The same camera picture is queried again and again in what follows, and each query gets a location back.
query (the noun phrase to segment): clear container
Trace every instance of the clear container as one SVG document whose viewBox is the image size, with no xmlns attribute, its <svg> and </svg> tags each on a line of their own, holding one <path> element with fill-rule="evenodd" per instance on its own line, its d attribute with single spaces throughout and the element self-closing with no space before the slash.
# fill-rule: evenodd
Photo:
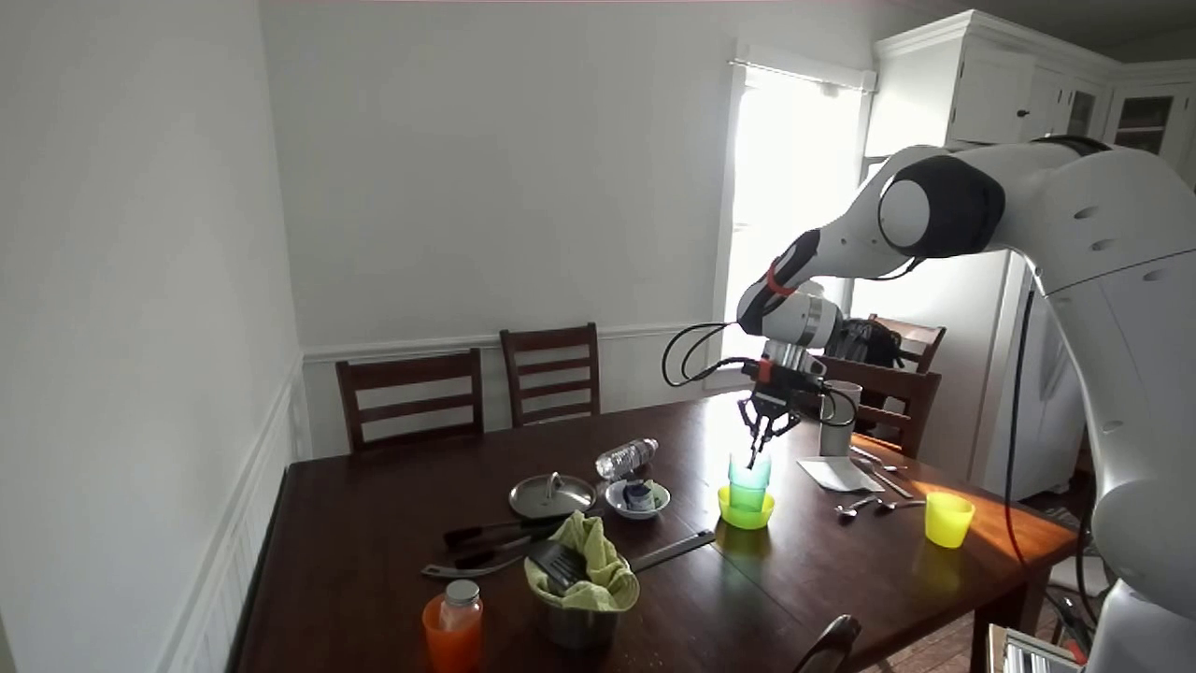
<svg viewBox="0 0 1196 673">
<path fill-rule="evenodd" d="M 599 473 L 599 479 L 631 479 L 631 474 L 647 473 L 653 454 L 658 454 L 658 436 L 637 436 L 628 444 L 603 454 L 595 460 L 595 473 Z"/>
<path fill-rule="evenodd" d="M 481 669 L 481 591 L 475 580 L 452 580 L 422 606 L 422 643 L 434 673 Z"/>
</svg>

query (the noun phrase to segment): yellow-green cup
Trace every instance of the yellow-green cup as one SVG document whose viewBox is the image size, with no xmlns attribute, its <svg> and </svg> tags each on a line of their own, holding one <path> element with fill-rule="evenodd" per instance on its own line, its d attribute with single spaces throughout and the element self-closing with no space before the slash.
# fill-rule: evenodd
<svg viewBox="0 0 1196 673">
<path fill-rule="evenodd" d="M 922 530 L 936 547 L 961 550 L 970 537 L 971 516 L 976 516 L 976 500 L 936 491 L 926 495 Z"/>
</svg>

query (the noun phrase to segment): dark wooden table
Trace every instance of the dark wooden table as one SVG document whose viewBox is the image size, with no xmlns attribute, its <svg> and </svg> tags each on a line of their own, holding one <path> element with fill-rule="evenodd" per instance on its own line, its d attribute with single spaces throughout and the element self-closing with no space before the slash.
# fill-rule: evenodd
<svg viewBox="0 0 1196 673">
<path fill-rule="evenodd" d="M 280 491 L 256 593 L 243 613 L 232 669 L 243 673 L 397 673 L 422 669 L 419 610 L 440 583 L 419 576 L 440 530 L 514 519 L 508 486 L 528 474 L 595 474 L 595 458 L 628 436 L 658 436 L 653 479 L 675 506 L 651 527 L 603 512 L 626 554 L 698 527 L 719 544 L 642 574 L 642 598 L 620 616 L 605 653 L 556 650 L 525 587 L 525 569 L 481 580 L 486 669 L 794 669 L 838 613 L 855 613 L 855 667 L 976 613 L 971 667 L 983 631 L 1032 625 L 1056 560 L 1073 535 L 1012 509 L 1025 554 L 1016 560 L 1007 512 L 980 500 L 961 550 L 920 535 L 920 509 L 843 525 L 838 496 L 820 491 L 798 458 L 820 450 L 820 426 L 775 441 L 779 512 L 768 530 L 719 525 L 726 450 L 746 444 L 736 397 L 617 413 L 582 423 L 486 435 L 455 450 L 413 450 L 363 460 L 296 464 Z"/>
</svg>

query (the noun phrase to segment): orange jar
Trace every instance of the orange jar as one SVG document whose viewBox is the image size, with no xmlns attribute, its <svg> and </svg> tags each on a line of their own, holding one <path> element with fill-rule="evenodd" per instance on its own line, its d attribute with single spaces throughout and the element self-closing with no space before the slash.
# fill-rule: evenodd
<svg viewBox="0 0 1196 673">
<path fill-rule="evenodd" d="M 481 669 L 481 598 L 480 583 L 452 580 L 445 593 L 422 606 L 422 643 L 434 673 Z"/>
</svg>

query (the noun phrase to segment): wooden chair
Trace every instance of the wooden chair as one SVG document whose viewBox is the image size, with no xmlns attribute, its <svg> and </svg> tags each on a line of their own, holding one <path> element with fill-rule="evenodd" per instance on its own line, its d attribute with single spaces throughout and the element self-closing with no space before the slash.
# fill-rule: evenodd
<svg viewBox="0 0 1196 673">
<path fill-rule="evenodd" d="M 900 337 L 900 364 L 899 364 L 900 370 L 916 370 L 916 374 L 931 370 L 939 345 L 946 337 L 946 324 L 920 324 L 920 323 L 900 323 L 885 316 L 870 316 L 870 323 L 881 323 Z"/>
<path fill-rule="evenodd" d="M 920 441 L 939 393 L 939 374 L 890 370 L 853 359 L 824 359 L 827 380 L 853 380 L 868 393 L 881 393 L 885 405 L 855 402 L 855 420 L 870 423 L 870 435 L 900 444 L 905 458 L 920 458 Z"/>
<path fill-rule="evenodd" d="M 480 349 L 429 359 L 337 364 L 351 454 L 452 444 L 481 435 Z"/>
<path fill-rule="evenodd" d="M 794 673 L 850 673 L 860 628 L 853 613 L 833 616 Z"/>
<path fill-rule="evenodd" d="M 599 330 L 503 330 L 508 368 L 514 426 L 599 416 Z"/>
</svg>

